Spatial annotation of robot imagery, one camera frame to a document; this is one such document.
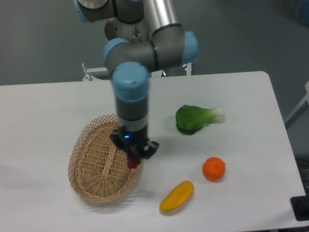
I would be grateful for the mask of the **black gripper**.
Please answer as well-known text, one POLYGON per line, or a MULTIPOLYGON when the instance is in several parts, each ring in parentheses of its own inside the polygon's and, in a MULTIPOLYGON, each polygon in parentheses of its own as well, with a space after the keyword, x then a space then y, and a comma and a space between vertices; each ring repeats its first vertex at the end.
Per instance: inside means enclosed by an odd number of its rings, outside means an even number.
POLYGON ((128 160, 132 158, 131 148, 134 148, 134 157, 138 164, 149 159, 159 148, 159 143, 148 138, 148 126, 131 131, 122 125, 112 131, 110 139, 118 149, 123 150, 128 160))

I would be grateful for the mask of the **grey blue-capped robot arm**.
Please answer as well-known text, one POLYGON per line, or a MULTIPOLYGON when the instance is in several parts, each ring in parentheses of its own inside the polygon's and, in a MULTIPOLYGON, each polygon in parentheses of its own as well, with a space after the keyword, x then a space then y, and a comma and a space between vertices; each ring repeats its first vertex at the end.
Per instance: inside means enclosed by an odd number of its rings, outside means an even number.
POLYGON ((113 24, 104 47, 118 122, 111 140, 134 169, 159 147, 147 133, 151 73, 193 62, 197 37, 183 30, 172 0, 77 0, 74 5, 84 22, 113 24))

